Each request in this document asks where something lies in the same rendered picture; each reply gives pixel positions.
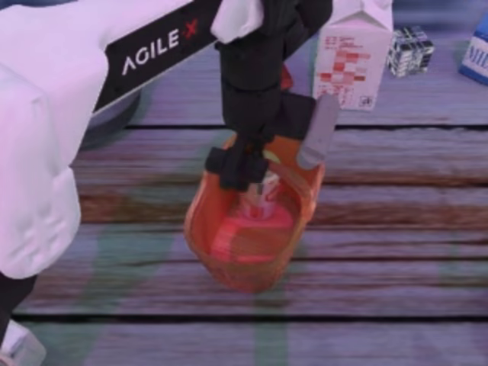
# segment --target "wooden table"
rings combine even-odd
[[[488,88],[469,33],[432,34],[426,75],[385,73],[344,111],[316,215],[261,295],[214,282],[181,229],[221,128],[217,55],[145,90],[133,125],[74,164],[83,224],[17,319],[47,366],[486,366]],[[310,91],[310,43],[288,63]]]

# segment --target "milk carton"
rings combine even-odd
[[[334,0],[319,34],[313,97],[337,95],[342,109],[376,105],[393,36],[393,0]]]
[[[459,72],[488,85],[488,14],[476,28]]]

